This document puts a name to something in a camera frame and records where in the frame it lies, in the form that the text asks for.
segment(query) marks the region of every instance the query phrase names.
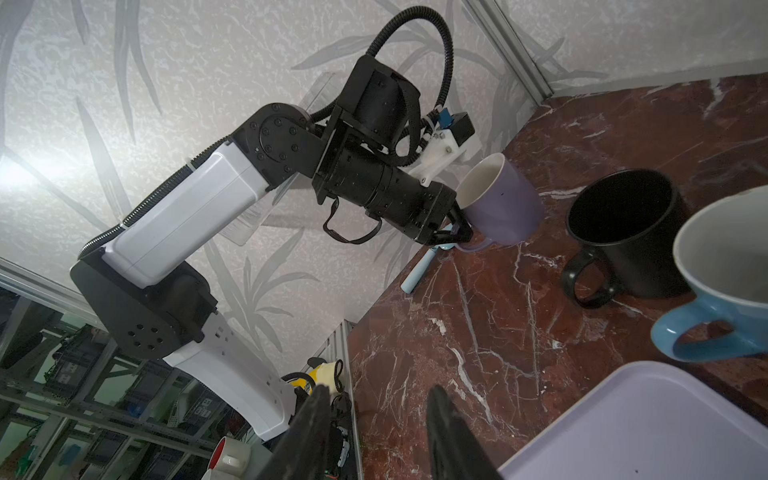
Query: black cable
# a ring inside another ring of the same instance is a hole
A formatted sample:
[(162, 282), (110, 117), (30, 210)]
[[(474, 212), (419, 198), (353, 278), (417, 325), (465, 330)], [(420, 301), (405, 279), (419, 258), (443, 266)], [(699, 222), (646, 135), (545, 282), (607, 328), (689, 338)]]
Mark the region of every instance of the black cable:
[[(440, 38), (442, 39), (445, 66), (443, 67), (442, 83), (440, 85), (440, 92), (437, 95), (435, 106), (445, 105), (445, 101), (448, 98), (448, 90), (451, 87), (451, 79), (453, 77), (453, 39), (448, 24), (446, 24), (442, 16), (432, 8), (417, 5), (415, 7), (406, 8), (392, 17), (392, 20), (387, 22), (387, 24), (384, 25), (384, 28), (382, 28), (378, 35), (373, 39), (366, 54), (375, 57), (386, 41), (389, 40), (389, 37), (391, 37), (398, 28), (402, 27), (405, 23), (416, 19), (426, 20), (432, 23), (435, 28), (437, 28)], [(317, 123), (324, 118), (328, 118), (333, 111), (334, 105), (336, 105), (336, 100), (311, 114), (310, 120)]]
[(285, 382), (292, 382), (293, 380), (304, 380), (305, 382), (310, 384), (310, 388), (312, 390), (315, 389), (315, 379), (311, 376), (307, 375), (304, 372), (293, 372), (293, 373), (287, 373), (280, 377)]
[(210, 155), (227, 139), (229, 139), (229, 137), (220, 139), (213, 145), (203, 150), (195, 158), (193, 158), (190, 162), (192, 164), (192, 168), (190, 168), (189, 165), (184, 165), (182, 168), (176, 170), (168, 179), (160, 184), (159, 187), (155, 188), (151, 194), (147, 195), (147, 197), (144, 198), (136, 206), (136, 208), (131, 210), (131, 212), (123, 219), (122, 224), (119, 223), (109, 230), (100, 233), (96, 237), (90, 239), (80, 249), (78, 260), (82, 259), (89, 253), (98, 250), (106, 243), (114, 240), (118, 235), (120, 235), (120, 233), (125, 231), (123, 225), (130, 227), (134, 223), (138, 222), (140, 218), (142, 218), (149, 210), (152, 209), (152, 207), (160, 203), (160, 200), (163, 200), (166, 195), (168, 195), (174, 188), (178, 187), (179, 184), (184, 181), (184, 179), (189, 177), (194, 169), (197, 169), (200, 167), (200, 165), (204, 164), (205, 161), (208, 160), (208, 157), (210, 157)]

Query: red marble surface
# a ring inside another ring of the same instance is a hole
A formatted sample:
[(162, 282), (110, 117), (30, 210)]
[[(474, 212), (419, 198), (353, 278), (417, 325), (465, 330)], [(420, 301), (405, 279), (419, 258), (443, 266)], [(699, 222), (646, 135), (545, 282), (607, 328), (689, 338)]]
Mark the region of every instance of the red marble surface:
[[(520, 246), (440, 252), (405, 295), (417, 254), (350, 335), (366, 480), (429, 477), (425, 402), (436, 383), (500, 465), (617, 367), (667, 361), (651, 325), (690, 294), (569, 303), (558, 281), (578, 245), (565, 215), (584, 186), (624, 168), (663, 171), (692, 211), (768, 184), (768, 75), (554, 98), (505, 153), (545, 202), (538, 232)], [(682, 368), (765, 423), (766, 358)]]

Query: light purple tray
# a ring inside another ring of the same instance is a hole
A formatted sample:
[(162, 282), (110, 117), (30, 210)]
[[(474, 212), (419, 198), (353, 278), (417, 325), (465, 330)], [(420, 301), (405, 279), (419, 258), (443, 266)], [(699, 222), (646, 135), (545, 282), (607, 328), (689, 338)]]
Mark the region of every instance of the light purple tray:
[(498, 470), (507, 480), (768, 478), (768, 429), (682, 370), (634, 362)]

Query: metal shelving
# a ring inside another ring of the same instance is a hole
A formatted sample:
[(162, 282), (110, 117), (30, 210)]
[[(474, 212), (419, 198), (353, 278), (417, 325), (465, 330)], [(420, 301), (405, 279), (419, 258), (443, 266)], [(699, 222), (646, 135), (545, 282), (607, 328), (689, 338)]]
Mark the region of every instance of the metal shelving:
[[(194, 426), (189, 425), (187, 430), (165, 425), (163, 420), (167, 412), (158, 408), (166, 402), (172, 403), (174, 388), (175, 391), (181, 391), (193, 379), (180, 370), (163, 364), (138, 362), (123, 356), (114, 340), (110, 339), (103, 345), (101, 351), (97, 352), (96, 360), (91, 357), (84, 362), (75, 362), (78, 366), (86, 368), (78, 372), (79, 377), (70, 382), (77, 386), (76, 390), (67, 389), (65, 392), (36, 382), (35, 377), (41, 371), (43, 362), (61, 344), (62, 337), (75, 331), (76, 329), (61, 321), (60, 313), (19, 297), (0, 335), (0, 437), (10, 422), (30, 426), (40, 424), (40, 418), (18, 413), (20, 407), (48, 415), (38, 436), (35, 437), (35, 442), (40, 445), (38, 454), (23, 480), (42, 478), (57, 458), (67, 438), (89, 442), (88, 449), (94, 447), (94, 442), (100, 442), (106, 437), (111, 439), (111, 445), (108, 445), (109, 448), (104, 450), (97, 460), (97, 463), (101, 464), (91, 464), (84, 476), (94, 480), (114, 474), (127, 452), (137, 454), (133, 465), (128, 469), (129, 476), (133, 475), (152, 444), (179, 452), (164, 457), (165, 462), (175, 461), (171, 468), (166, 468), (169, 480), (192, 457), (210, 457), (216, 442), (207, 438), (206, 434), (215, 422), (221, 420), (223, 413), (227, 411), (227, 404), (220, 400), (210, 402), (209, 416), (205, 420), (198, 419)], [(20, 355), (20, 342), (29, 340), (30, 335), (37, 335), (30, 342), (39, 341), (39, 344), (24, 346)], [(81, 336), (84, 338), (78, 338), (78, 341), (89, 341), (87, 331), (81, 333)], [(66, 355), (60, 355), (58, 358), (62, 357), (68, 362), (74, 359), (74, 356)], [(63, 371), (59, 366), (54, 370), (56, 375)], [(94, 400), (106, 379), (122, 375), (137, 376), (133, 386), (127, 391), (124, 402), (110, 406)], [(120, 408), (128, 405), (135, 407), (137, 404), (138, 407), (131, 408), (130, 411)], [(90, 425), (91, 433), (75, 429), (78, 424)], [(145, 446), (139, 449), (136, 441), (146, 442)], [(108, 450), (114, 450), (114, 454), (108, 456), (108, 461), (104, 463), (107, 458), (104, 455), (109, 453)]]

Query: leaf pattern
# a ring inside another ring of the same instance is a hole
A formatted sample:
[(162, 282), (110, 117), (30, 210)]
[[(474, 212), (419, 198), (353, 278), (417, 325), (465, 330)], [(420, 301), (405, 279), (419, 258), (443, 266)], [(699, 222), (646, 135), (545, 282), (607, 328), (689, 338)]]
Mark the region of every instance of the leaf pattern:
[(478, 24), (477, 20), (475, 20), (475, 17), (473, 17), (472, 14), (469, 13), (469, 10), (467, 10), (466, 5), (462, 5), (462, 13), (464, 14), (464, 18), (467, 19), (467, 22), (469, 22), (469, 23), (471, 23), (473, 25), (477, 25)]
[(80, 0), (72, 0), (72, 16), (74, 17), (74, 25), (78, 28), (80, 39), (83, 41), (83, 45), (85, 45), (91, 36), (91, 29), (88, 27), (88, 19), (85, 17), (83, 4)]
[(257, 308), (256, 311), (275, 313), (276, 315), (288, 315), (289, 317), (293, 318), (293, 314), (291, 312), (289, 312), (288, 310), (277, 308), (275, 306), (262, 306), (261, 308)]
[[(311, 54), (304, 61), (291, 67), (291, 70), (306, 70), (308, 68), (319, 67), (329, 61), (336, 60), (337, 58), (346, 57), (368, 48), (371, 45), (371, 41), (375, 38), (375, 35), (362, 35), (345, 37), (341, 40), (333, 42), (331, 45), (321, 48), (315, 53)], [(412, 31), (396, 31), (389, 37), (387, 42), (401, 42), (401, 41), (421, 41), (422, 38)]]
[(53, 182), (51, 182), (45, 175), (41, 174), (35, 167), (33, 167), (24, 158), (21, 158), (19, 155), (17, 155), (13, 150), (11, 150), (8, 147), (5, 147), (3, 153), (7, 158), (10, 158), (12, 161), (16, 162), (21, 168), (25, 169), (33, 177), (35, 177), (35, 179), (38, 182), (40, 182), (40, 185), (44, 189), (46, 189), (51, 195), (61, 200), (64, 203), (64, 205), (66, 205), (67, 207), (70, 207), (75, 213), (83, 217), (85, 221), (89, 222), (91, 225), (96, 227), (97, 230), (104, 231), (107, 228), (109, 228), (106, 223), (102, 222), (99, 219), (99, 217), (97, 217), (96, 214), (90, 211), (85, 205), (80, 204), (79, 202), (69, 197), (69, 195), (65, 194), (59, 187), (57, 187)]
[(109, 154), (109, 150), (107, 150), (107, 145), (96, 128), (96, 123), (94, 123), (93, 118), (91, 118), (79, 97), (77, 97), (76, 103), (80, 113), (80, 122), (82, 122), (83, 130), (85, 131), (85, 139), (88, 141), (88, 147), (91, 149), (91, 157), (94, 161), (94, 167), (96, 167), (96, 174), (98, 175), (99, 182), (101, 182), (101, 189), (104, 191), (104, 196), (107, 198), (107, 203), (109, 203), (114, 217), (118, 221), (122, 220), (123, 217), (131, 212), (131, 202), (125, 193), (123, 183), (118, 176), (118, 171), (114, 167), (114, 162)]
[(453, 0), (445, 2), (445, 15), (443, 15), (443, 19), (448, 25), (448, 29), (453, 31)]
[(389, 237), (387, 237), (386, 240), (384, 240), (384, 243), (382, 243), (382, 246), (379, 248), (379, 251), (376, 253), (376, 256), (373, 257), (373, 261), (376, 262), (382, 253), (384, 253), (384, 250), (386, 249), (386, 246), (389, 245), (389, 242), (394, 240), (395, 237), (397, 237), (397, 231), (393, 231), (389, 234)]
[(408, 55), (405, 60), (402, 61), (400, 66), (397, 68), (397, 71), (401, 74), (406, 74), (417, 61), (421, 60), (422, 57), (427, 55), (430, 51), (432, 51), (432, 49), (427, 46), (417, 48), (410, 55)]
[(283, 283), (296, 280), (314, 280), (317, 278), (306, 272), (285, 273), (277, 278), (272, 278), (278, 268), (283, 265), (290, 256), (293, 249), (301, 241), (304, 235), (304, 229), (299, 229), (294, 235), (286, 240), (277, 250), (270, 255), (264, 265), (259, 269), (256, 278), (251, 280), (253, 275), (253, 265), (249, 257), (243, 262), (243, 292), (234, 281), (230, 271), (224, 264), (224, 260), (219, 252), (216, 243), (213, 240), (208, 241), (205, 246), (205, 254), (214, 269), (219, 285), (224, 294), (224, 299), (230, 305), (231, 311), (227, 318), (233, 318), (247, 331), (249, 331), (258, 345), (261, 345), (257, 329), (277, 348), (279, 352), (283, 351), (283, 345), (280, 342), (275, 329), (269, 323), (263, 313), (272, 313), (273, 315), (285, 315), (293, 318), (293, 314), (287, 310), (275, 306), (259, 306), (262, 298), (275, 287)]
[[(386, 274), (384, 276), (384, 287), (389, 285), (390, 277), (392, 276), (392, 273), (397, 275), (398, 272), (406, 268), (406, 265), (408, 265), (408, 260), (411, 259), (411, 255), (413, 253), (413, 247), (416, 247), (418, 249), (421, 246), (415, 241), (401, 234), (400, 243), (397, 246), (397, 250), (395, 251), (395, 254), (392, 255), (392, 258), (389, 259), (389, 262), (387, 263), (387, 266), (386, 266)], [(398, 260), (400, 262), (400, 268), (398, 268), (397, 271), (395, 271), (395, 267), (398, 264)]]
[(147, 87), (150, 98), (157, 108), (160, 108), (160, 99), (157, 97), (154, 83), (149, 76), (147, 66), (144, 64), (144, 56), (141, 53), (141, 41), (139, 39), (139, 0), (117, 0), (114, 6), (114, 76), (118, 82), (118, 93), (123, 106), (123, 115), (131, 133), (131, 139), (136, 141), (134, 131), (134, 114), (131, 103), (128, 100), (128, 52), (136, 62), (139, 75)]
[(5, 147), (5, 86), (16, 35), (32, 10), (34, 0), (0, 3), (0, 147)]
[(541, 75), (544, 76), (544, 79), (547, 81), (547, 83), (550, 84), (550, 86), (552, 86), (551, 82), (556, 82), (558, 80), (568, 80), (574, 78), (605, 79), (610, 76), (600, 71), (569, 71), (567, 68), (560, 65), (560, 62), (554, 58), (554, 55), (558, 53), (560, 48), (565, 43), (564, 37), (558, 38), (549, 48), (545, 48), (544, 45), (538, 43), (514, 20), (509, 19), (509, 23), (515, 33), (518, 34), (518, 37), (520, 38), (523, 46), (525, 46), (530, 52), (534, 63), (539, 67), (539, 71), (541, 71)]

